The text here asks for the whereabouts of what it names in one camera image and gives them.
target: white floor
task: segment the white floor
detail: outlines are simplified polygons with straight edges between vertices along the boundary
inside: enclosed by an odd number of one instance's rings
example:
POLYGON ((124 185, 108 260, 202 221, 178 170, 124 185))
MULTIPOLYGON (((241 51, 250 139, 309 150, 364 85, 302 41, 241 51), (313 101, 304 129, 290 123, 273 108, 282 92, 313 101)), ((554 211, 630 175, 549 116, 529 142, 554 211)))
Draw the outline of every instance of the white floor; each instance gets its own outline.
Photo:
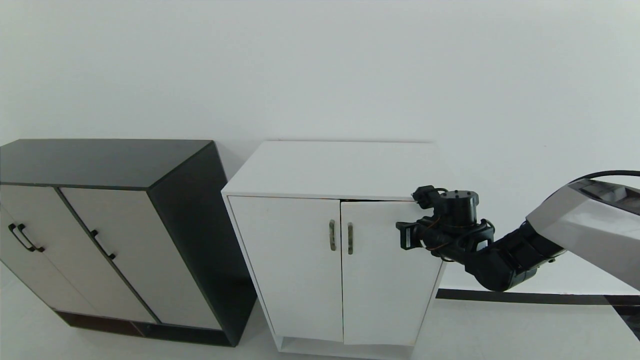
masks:
MULTIPOLYGON (((13 274, 1 277, 1 360, 336 359, 278 353, 259 306, 236 348, 73 329, 13 274)), ((437 300, 426 321, 424 359, 631 360, 640 354, 640 341, 609 306, 437 300)))

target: white cabinet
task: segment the white cabinet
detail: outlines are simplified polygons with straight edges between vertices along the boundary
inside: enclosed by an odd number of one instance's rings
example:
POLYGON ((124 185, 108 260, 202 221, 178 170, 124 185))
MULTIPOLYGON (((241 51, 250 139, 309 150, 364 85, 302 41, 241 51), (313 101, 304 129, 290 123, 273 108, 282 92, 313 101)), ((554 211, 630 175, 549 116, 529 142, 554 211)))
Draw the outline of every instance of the white cabinet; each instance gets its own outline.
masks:
POLYGON ((263 143, 223 195, 278 349, 411 358, 444 265, 395 224, 451 178, 432 144, 263 143))
POLYGON ((413 202, 367 201, 343 202, 341 215, 342 233, 350 224, 352 233, 351 254, 342 246, 344 343, 413 346, 441 260, 401 249, 396 222, 427 213, 413 202))
POLYGON ((342 341, 340 201, 230 201, 275 333, 342 341))

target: black cabinet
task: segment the black cabinet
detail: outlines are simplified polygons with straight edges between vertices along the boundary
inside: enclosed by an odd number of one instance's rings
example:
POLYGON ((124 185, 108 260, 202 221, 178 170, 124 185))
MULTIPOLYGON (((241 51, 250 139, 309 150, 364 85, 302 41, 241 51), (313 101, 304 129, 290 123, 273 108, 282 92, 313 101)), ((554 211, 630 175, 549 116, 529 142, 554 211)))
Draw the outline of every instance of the black cabinet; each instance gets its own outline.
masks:
POLYGON ((256 295, 226 182, 212 141, 17 140, 0 258, 71 326, 235 346, 256 295))

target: black cabinet top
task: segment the black cabinet top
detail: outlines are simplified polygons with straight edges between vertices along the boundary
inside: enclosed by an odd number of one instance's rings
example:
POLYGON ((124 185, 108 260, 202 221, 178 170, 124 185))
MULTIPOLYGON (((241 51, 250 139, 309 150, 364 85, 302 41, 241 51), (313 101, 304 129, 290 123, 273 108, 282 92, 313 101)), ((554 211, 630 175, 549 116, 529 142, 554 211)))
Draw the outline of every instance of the black cabinet top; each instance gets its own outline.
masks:
POLYGON ((25 139, 0 147, 0 183, 151 187, 210 140, 25 139))

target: cabinet base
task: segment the cabinet base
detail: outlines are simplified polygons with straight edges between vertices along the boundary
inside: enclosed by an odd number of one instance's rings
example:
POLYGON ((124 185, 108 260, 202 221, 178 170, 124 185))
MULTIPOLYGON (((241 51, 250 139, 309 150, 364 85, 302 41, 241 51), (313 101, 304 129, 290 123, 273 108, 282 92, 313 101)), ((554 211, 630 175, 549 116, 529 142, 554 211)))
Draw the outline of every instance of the cabinet base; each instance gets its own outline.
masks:
POLYGON ((69 324, 69 326, 80 329, 111 332, 113 334, 137 336, 139 338, 235 347, 222 330, 131 322, 127 320, 102 318, 99 316, 66 313, 63 311, 55 311, 55 313, 69 324))
POLYGON ((413 347, 401 345, 345 345, 336 341, 287 338, 281 352, 375 360, 409 360, 413 347))

